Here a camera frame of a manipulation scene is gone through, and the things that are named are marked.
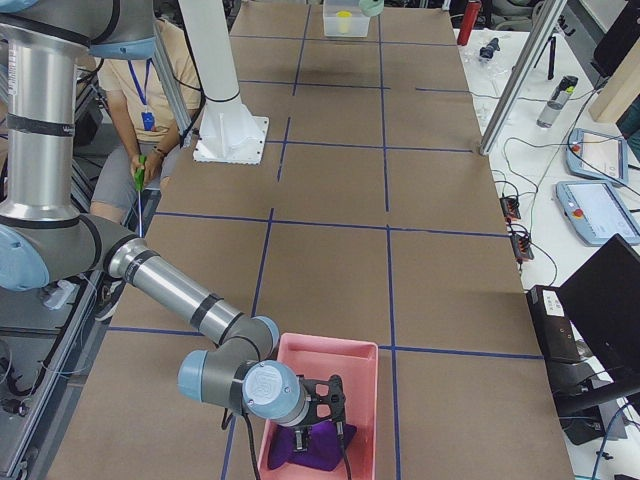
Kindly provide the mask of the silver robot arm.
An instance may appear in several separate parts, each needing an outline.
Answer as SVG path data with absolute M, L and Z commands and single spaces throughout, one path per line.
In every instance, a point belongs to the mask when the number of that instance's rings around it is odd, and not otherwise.
M 148 1 L 5 1 L 8 42 L 8 195 L 1 205 L 1 284 L 43 287 L 101 270 L 175 312 L 215 345 L 178 375 L 181 393 L 291 428 L 295 450 L 318 422 L 313 384 L 274 361 L 276 324 L 249 317 L 109 220 L 71 202 L 76 68 L 80 56 L 147 60 L 156 50 Z

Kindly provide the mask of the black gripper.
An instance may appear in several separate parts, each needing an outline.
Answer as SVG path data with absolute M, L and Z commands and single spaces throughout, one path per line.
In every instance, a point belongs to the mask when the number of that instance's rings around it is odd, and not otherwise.
M 311 434 L 314 427 L 314 423 L 303 423 L 291 427 L 294 432 L 294 450 L 306 451 L 307 450 L 307 436 Z

